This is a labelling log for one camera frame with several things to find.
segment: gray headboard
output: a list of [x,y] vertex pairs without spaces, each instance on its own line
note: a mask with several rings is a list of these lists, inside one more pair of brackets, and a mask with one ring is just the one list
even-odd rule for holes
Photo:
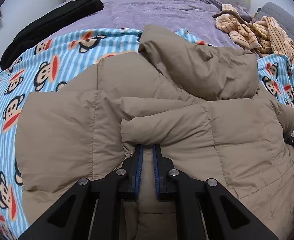
[[294,41],[294,17],[286,12],[278,5],[268,2],[266,3],[259,13],[257,13],[256,20],[260,20],[263,16],[272,16]]

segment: jacket stitching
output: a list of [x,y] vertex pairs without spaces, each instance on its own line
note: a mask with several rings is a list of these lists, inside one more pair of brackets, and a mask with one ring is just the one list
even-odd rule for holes
[[[284,175],[282,175],[279,179],[276,179],[275,181],[273,181],[273,182],[271,182],[270,184],[266,185],[265,187],[268,187],[268,186],[270,186],[270,185],[276,183],[277,181],[279,181],[280,179],[282,179],[284,176],[286,176],[286,173],[288,173],[288,172],[290,171],[290,169],[292,168],[293,165],[294,165],[294,162],[291,164],[291,166],[288,168],[288,170],[284,173]],[[246,196],[244,196],[244,197],[241,197],[241,198],[239,198],[238,200],[241,200],[241,199],[246,198],[246,197],[248,197],[248,196],[250,196],[250,195],[253,195],[253,194],[257,193],[258,191],[264,189],[265,187],[262,187],[262,188],[256,190],[256,191],[253,192],[253,193],[250,193],[250,194],[248,194],[248,195],[246,195]],[[275,195],[273,195],[270,199],[274,198],[274,197],[278,194],[278,192],[281,191],[281,189],[279,189],[279,190],[275,193]]]
[[96,90],[98,90],[98,64],[97,64],[97,67],[96,67],[96,76],[97,76],[97,79],[96,79],[96,84],[97,84],[97,87],[96,87]]
[[213,127],[212,127],[212,125],[211,125],[211,120],[210,120],[210,118],[209,118],[208,112],[207,112],[207,110],[206,110],[206,108],[205,108],[204,105],[203,105],[203,108],[204,108],[204,111],[205,111],[205,113],[206,113],[206,116],[207,116],[208,121],[209,121],[209,124],[210,124],[211,134],[212,134],[212,136],[213,136],[214,148],[215,148],[215,150],[216,150],[216,152],[217,152],[217,156],[218,156],[218,159],[219,159],[219,162],[220,162],[220,166],[222,167],[223,177],[224,177],[224,180],[225,180],[226,185],[229,187],[229,185],[228,185],[228,183],[227,183],[227,180],[226,180],[226,177],[225,177],[225,173],[224,173],[224,169],[223,169],[223,164],[222,164],[222,161],[221,161],[221,159],[220,159],[220,155],[219,155],[219,153],[218,153],[218,150],[217,150],[217,148],[216,148],[216,141],[215,141],[215,137],[214,137]]
[[95,119],[96,119],[96,107],[97,107],[97,95],[94,96],[94,111],[93,111],[93,117],[92,117],[92,136],[91,136],[91,160],[92,160],[92,169],[91,169],[91,178],[94,178],[94,131],[95,131]]
[[[275,114],[276,114],[277,121],[279,122],[279,116],[280,116],[280,114],[281,114],[281,105],[277,104],[277,112],[276,112]],[[268,130],[268,139],[269,139],[269,141],[271,142],[271,141],[272,141],[272,138],[271,138],[270,135],[271,135],[272,133],[271,133],[271,131],[269,130],[269,126],[268,126],[268,124],[267,124],[266,122],[264,122],[264,124],[265,124],[266,127],[267,127],[267,130]],[[279,174],[280,174],[281,177],[282,177],[284,174],[282,174],[281,171],[278,169],[278,167],[274,165],[274,159],[275,159],[274,151],[273,151],[272,148],[270,149],[270,151],[271,151],[271,153],[272,153],[272,166],[275,167],[275,168],[277,169],[277,171],[279,172]]]

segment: jacket sleeve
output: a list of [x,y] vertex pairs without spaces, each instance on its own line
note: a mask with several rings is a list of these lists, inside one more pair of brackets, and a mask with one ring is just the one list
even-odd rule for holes
[[294,107],[290,107],[280,103],[271,93],[269,93],[261,83],[258,85],[258,90],[254,98],[269,99],[277,119],[283,127],[283,132],[291,135],[294,131]]

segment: bed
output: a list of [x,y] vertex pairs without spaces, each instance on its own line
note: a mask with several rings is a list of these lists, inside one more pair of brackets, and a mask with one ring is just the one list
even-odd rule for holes
[[[192,43],[202,44],[203,42],[203,44],[217,47],[241,49],[226,33],[215,28],[212,15],[220,10],[215,5],[205,3],[204,0],[101,1],[104,3],[102,11],[84,17],[43,40],[42,43],[50,41],[53,46],[66,51],[64,74],[51,77],[38,87],[34,86],[34,77],[38,72],[38,67],[35,66],[39,65],[38,62],[45,62],[46,56],[54,55],[54,52],[50,50],[35,55],[34,48],[26,50],[17,59],[14,63],[16,66],[14,73],[12,68],[0,71],[0,108],[5,109],[0,111],[0,230],[7,239],[18,239],[29,227],[22,206],[23,181],[15,160],[16,121],[7,125],[5,114],[14,99],[17,100],[16,110],[18,106],[21,109],[29,92],[57,91],[87,66],[96,63],[105,55],[137,51],[139,36],[146,24],[167,27]],[[68,52],[71,49],[70,42],[86,37],[89,32],[91,36],[108,38],[102,39],[94,53],[92,50],[73,60],[71,52]],[[14,87],[15,91],[12,95],[15,97],[4,98],[4,95],[12,92],[10,86],[13,83],[15,86],[20,85],[17,89]],[[3,201],[3,187],[11,193],[9,204]]]

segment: monkey print blanket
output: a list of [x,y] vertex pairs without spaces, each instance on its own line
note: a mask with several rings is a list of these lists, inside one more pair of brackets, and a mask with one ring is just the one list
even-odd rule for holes
[[294,64],[287,56],[271,54],[259,59],[258,74],[260,82],[280,103],[294,107]]
[[[206,44],[186,29],[177,35]],[[32,91],[58,91],[68,81],[104,57],[138,51],[142,31],[93,29],[47,40],[26,50],[10,68],[0,71],[0,230],[10,240],[27,228],[23,213],[23,181],[15,160],[16,124]]]

